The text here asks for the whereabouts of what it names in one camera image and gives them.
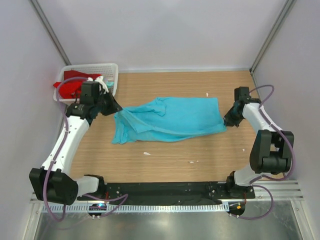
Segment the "blue t shirt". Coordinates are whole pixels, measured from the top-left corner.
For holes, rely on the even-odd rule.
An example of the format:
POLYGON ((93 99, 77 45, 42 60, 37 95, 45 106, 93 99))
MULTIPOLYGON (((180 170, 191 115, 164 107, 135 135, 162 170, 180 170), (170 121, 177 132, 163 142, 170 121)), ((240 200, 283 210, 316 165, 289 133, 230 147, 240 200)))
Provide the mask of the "blue t shirt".
POLYGON ((226 131, 216 97, 157 97, 114 115, 113 144, 178 142, 226 131))

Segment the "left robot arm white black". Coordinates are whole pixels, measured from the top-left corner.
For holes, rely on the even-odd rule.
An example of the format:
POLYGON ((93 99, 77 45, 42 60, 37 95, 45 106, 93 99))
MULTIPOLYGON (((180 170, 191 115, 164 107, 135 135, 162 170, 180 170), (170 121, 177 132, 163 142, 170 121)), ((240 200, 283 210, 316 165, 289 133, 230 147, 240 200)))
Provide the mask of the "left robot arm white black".
POLYGON ((109 116, 121 110, 103 80, 83 79, 78 100, 62 110, 63 129, 51 153, 40 168, 32 168, 29 173, 38 200, 70 206, 86 194, 95 200, 105 196, 102 176, 87 174, 72 179, 69 174, 78 146, 97 115, 109 116))

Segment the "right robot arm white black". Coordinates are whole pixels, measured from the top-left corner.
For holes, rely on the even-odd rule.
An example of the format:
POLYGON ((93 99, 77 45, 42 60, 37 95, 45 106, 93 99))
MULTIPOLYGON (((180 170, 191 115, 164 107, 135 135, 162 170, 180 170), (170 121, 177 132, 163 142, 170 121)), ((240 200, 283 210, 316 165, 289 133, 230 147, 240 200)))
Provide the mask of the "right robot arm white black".
POLYGON ((277 126, 263 104, 251 96, 248 87, 235 88, 233 106, 223 118, 227 127, 239 127, 242 120, 247 120, 256 133, 249 164, 233 171, 226 179, 225 192, 231 198, 243 197, 261 178, 271 180, 278 174, 289 176, 295 166, 294 134, 277 126))

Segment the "mint green t shirt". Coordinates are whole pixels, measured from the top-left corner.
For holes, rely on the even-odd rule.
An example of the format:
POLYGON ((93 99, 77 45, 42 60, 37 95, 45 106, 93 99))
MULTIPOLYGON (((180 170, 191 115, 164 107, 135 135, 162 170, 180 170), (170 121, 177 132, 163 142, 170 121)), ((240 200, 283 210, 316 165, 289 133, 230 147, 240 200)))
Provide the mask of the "mint green t shirt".
POLYGON ((113 80, 108 80, 108 79, 107 79, 107 80, 105 80, 104 82, 105 82, 106 86, 107 86, 109 89, 114 87, 115 82, 114 82, 113 80))

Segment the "white plastic laundry basket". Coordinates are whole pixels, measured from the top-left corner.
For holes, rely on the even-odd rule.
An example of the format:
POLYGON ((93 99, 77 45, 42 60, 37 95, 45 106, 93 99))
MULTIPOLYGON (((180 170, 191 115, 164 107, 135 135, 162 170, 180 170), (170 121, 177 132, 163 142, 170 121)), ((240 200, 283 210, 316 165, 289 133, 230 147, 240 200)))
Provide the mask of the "white plastic laundry basket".
MULTIPOLYGON (((114 86, 109 88, 109 92, 113 95, 116 94, 117 86, 118 86, 118 76, 119 76, 119 68, 115 63, 99 63, 99 64, 78 64, 78 65, 67 65, 62 68, 60 71, 59 77, 57 81, 53 84, 53 99, 56 101, 56 90, 57 87, 64 81, 64 71, 75 70, 78 72, 86 73, 86 74, 101 74, 106 78, 106 80, 114 81, 114 86)), ((74 81, 81 81, 82 77, 75 77, 74 81)), ((66 105, 70 105, 75 102, 79 97, 73 99, 63 99, 60 96, 60 101, 66 105)))

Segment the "dark red t shirt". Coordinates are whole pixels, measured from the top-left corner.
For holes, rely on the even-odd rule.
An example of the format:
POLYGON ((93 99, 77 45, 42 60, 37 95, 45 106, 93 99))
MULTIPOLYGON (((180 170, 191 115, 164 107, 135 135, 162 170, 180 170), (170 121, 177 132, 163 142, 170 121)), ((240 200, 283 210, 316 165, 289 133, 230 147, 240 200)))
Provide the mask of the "dark red t shirt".
POLYGON ((102 76, 101 74, 98 73, 83 73, 83 72, 79 72, 76 70, 68 70, 68 71, 64 71, 63 73, 63 79, 67 80, 70 78, 74 78, 74 77, 82 77, 82 78, 91 78, 93 80, 95 80, 96 78, 102 76))

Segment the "right aluminium corner post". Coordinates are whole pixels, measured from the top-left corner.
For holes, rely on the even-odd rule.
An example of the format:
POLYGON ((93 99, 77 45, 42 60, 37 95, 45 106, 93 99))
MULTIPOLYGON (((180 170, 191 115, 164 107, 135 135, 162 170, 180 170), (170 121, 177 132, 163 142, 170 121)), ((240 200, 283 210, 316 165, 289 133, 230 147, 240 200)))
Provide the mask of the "right aluminium corner post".
POLYGON ((257 67, 259 66, 261 60, 266 54, 267 50, 271 46, 272 42, 275 40, 277 34, 279 33, 282 25, 284 24, 286 18, 289 16, 292 8, 294 7, 296 0, 286 0, 283 7, 281 8, 278 16, 276 17, 267 37, 265 38, 256 58, 254 59, 252 66, 250 68, 250 74, 253 76, 257 67))

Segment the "aluminium corner post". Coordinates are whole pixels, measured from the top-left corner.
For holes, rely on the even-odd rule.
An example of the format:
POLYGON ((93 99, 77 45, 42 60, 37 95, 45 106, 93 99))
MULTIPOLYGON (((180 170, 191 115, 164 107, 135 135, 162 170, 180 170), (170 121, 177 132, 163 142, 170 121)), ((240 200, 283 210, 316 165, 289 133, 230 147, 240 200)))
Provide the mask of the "aluminium corner post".
POLYGON ((32 6, 35 14, 39 18, 42 26, 44 27, 45 31, 47 32, 51 42, 55 46, 58 54, 60 55, 61 59, 63 60, 64 64, 66 66, 71 65, 71 61, 68 58, 62 44, 60 43, 53 27, 51 26, 43 8, 41 7, 40 3, 38 0, 29 0, 30 5, 32 6))
POLYGON ((276 17, 267 37, 265 38, 256 58, 254 59, 252 66, 250 68, 250 74, 253 76, 257 67, 259 66, 261 60, 266 54, 267 50, 271 46, 272 42, 275 40, 277 34, 279 33, 282 25, 284 24, 286 18, 289 16, 292 8, 294 7, 296 0, 286 0, 283 7, 281 8, 278 16, 276 17))

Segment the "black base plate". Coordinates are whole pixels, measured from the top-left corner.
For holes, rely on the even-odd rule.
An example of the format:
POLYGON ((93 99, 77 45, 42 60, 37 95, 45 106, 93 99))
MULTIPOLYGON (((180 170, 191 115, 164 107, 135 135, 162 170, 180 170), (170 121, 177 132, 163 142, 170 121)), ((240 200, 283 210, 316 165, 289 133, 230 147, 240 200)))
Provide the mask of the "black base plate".
POLYGON ((107 183, 97 192, 99 199, 115 199, 127 194, 129 206, 204 206, 218 205, 221 200, 254 199, 250 187, 236 187, 226 182, 136 182, 107 183))

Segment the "left aluminium corner post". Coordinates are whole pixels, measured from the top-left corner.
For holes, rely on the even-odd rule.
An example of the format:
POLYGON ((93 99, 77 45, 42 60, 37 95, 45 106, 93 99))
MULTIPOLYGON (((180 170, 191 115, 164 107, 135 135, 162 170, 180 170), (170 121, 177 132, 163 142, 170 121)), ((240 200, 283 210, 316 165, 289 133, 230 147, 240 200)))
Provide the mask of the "left aluminium corner post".
POLYGON ((45 31, 47 32, 51 42, 55 46, 58 54, 60 55, 61 59, 63 60, 64 64, 66 66, 71 65, 71 61, 68 58, 62 44, 60 43, 53 27, 51 26, 43 8, 41 7, 40 3, 38 0, 29 0, 30 5, 32 6, 35 14, 39 18, 42 26, 44 27, 45 31))

